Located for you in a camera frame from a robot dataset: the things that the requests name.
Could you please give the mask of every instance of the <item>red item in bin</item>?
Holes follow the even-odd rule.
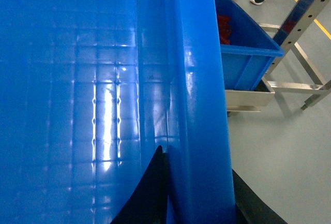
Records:
[[[230,16],[217,15],[219,41],[221,44],[230,44],[229,36],[232,34],[231,25],[228,24],[230,21]]]

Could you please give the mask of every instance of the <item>metal rack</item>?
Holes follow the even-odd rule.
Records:
[[[323,78],[312,60],[309,59],[307,54],[297,43],[304,31],[329,1],[330,0],[299,0],[281,26],[260,24],[266,32],[276,33],[274,41],[284,49],[285,54],[290,50],[293,51],[308,76],[312,79],[313,84],[275,82],[267,81],[265,78],[263,79],[263,82],[267,85],[267,88],[271,88],[274,92],[310,94],[311,96],[301,107],[302,110],[314,106],[331,93],[331,80],[326,81]],[[282,58],[283,57],[279,57],[274,60],[267,75],[272,73],[276,66],[281,62]]]

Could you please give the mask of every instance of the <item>stainless steel bar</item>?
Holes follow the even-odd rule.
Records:
[[[280,29],[280,25],[258,23],[260,27],[266,32],[276,33]]]
[[[305,110],[308,107],[313,107],[319,101],[323,100],[328,94],[331,93],[331,80],[328,81],[322,88],[322,90],[327,91],[327,94],[324,95],[312,95],[307,100],[305,100],[305,104],[301,107],[302,110]]]
[[[268,81],[270,86],[275,92],[288,92],[288,93],[301,93],[301,94],[328,94],[328,91],[324,90],[324,85],[305,84],[305,83],[280,83],[274,81]]]
[[[228,106],[228,112],[260,112],[261,109],[254,106]]]
[[[274,98],[275,92],[263,78],[255,91],[226,90],[228,112],[258,112]]]
[[[299,0],[288,15],[279,31],[274,36],[278,43],[287,53],[298,41],[302,33],[314,21],[316,16],[323,10],[330,0]],[[279,64],[281,59],[276,59],[270,66],[271,73]]]
[[[303,51],[297,42],[295,43],[294,47],[292,47],[292,51],[314,84],[326,84],[326,80],[323,78],[322,74],[317,70],[316,66],[308,58],[307,54]]]

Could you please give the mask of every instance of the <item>blue plastic crate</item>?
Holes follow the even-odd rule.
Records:
[[[231,45],[221,44],[226,89],[252,91],[284,51],[232,0],[215,0],[216,13],[230,16]]]
[[[1,224],[109,224],[159,145],[168,223],[235,223],[217,37],[214,0],[0,0]]]

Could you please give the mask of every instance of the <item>gray floor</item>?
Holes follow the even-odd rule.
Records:
[[[254,6],[235,0],[257,22],[281,24],[294,0]],[[331,3],[317,19],[331,32]],[[331,40],[312,23],[299,44],[327,80]],[[276,81],[310,83],[290,52],[273,72]],[[276,94],[261,113],[229,118],[233,169],[289,224],[331,220],[331,95],[300,110],[307,95]]]

